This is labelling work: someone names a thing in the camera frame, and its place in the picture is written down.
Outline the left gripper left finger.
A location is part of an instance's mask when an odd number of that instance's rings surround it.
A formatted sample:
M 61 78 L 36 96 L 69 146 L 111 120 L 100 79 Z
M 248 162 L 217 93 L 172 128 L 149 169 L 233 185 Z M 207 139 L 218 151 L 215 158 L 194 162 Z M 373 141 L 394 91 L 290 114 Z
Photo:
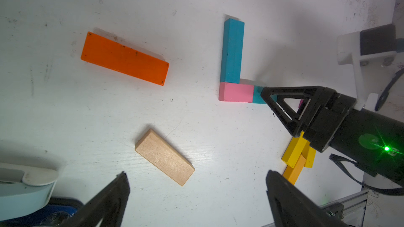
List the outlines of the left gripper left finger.
M 129 194 L 127 174 L 122 172 L 61 226 L 120 227 Z

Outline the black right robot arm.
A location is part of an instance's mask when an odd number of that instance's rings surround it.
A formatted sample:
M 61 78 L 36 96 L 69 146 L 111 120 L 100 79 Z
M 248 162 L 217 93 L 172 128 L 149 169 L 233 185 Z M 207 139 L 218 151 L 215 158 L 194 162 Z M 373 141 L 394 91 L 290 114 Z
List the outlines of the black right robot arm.
M 399 185 L 379 189 L 385 195 L 404 194 L 404 124 L 362 109 L 355 110 L 357 100 L 322 86 L 265 87 L 261 98 L 271 108 L 291 136 L 302 136 L 318 152 L 331 147 L 341 153 L 329 159 L 348 177 L 349 162 L 375 177 L 381 175 Z

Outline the pink block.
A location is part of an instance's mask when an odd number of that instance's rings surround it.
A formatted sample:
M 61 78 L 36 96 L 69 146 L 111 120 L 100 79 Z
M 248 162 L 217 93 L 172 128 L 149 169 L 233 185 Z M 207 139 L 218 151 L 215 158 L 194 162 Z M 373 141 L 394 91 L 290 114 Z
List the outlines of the pink block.
M 219 101 L 252 103 L 254 99 L 254 86 L 237 83 L 220 83 Z

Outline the natural wood block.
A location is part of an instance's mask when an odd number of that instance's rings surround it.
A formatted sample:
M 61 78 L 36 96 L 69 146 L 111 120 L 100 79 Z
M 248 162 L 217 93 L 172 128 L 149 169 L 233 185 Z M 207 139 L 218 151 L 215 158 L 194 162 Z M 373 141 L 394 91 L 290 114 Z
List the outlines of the natural wood block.
M 193 165 L 152 129 L 136 143 L 135 151 L 180 186 L 195 172 Z

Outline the long teal block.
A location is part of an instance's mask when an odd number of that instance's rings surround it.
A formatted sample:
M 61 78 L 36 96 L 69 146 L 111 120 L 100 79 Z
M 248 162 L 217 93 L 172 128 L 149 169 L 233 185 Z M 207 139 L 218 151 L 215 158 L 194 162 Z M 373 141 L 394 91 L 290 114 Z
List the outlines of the long teal block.
M 229 18 L 224 24 L 221 82 L 240 83 L 245 23 Z

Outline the short teal block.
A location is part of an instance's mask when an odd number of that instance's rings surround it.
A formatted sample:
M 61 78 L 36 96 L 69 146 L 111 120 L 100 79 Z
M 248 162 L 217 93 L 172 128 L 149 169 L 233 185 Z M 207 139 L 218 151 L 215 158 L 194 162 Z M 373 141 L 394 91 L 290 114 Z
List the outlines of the short teal block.
M 254 95 L 253 95 L 253 104 L 263 104 L 266 105 L 267 103 L 262 99 L 261 93 L 264 87 L 262 86 L 254 86 Z

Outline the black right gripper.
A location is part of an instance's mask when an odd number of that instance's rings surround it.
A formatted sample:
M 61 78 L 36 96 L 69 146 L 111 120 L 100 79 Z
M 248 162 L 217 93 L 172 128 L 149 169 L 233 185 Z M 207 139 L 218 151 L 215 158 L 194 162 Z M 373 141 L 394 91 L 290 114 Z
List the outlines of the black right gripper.
M 324 152 L 357 100 L 321 86 L 264 87 L 261 98 L 293 137 L 304 138 L 318 152 Z M 303 100 L 293 110 L 285 99 Z

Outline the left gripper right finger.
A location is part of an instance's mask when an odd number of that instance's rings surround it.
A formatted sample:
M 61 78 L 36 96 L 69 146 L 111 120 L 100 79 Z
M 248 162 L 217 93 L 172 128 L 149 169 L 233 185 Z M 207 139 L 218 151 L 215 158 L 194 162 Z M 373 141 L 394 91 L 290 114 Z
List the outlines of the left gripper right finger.
M 277 227 L 346 227 L 335 216 L 319 208 L 280 173 L 268 171 L 267 196 Z

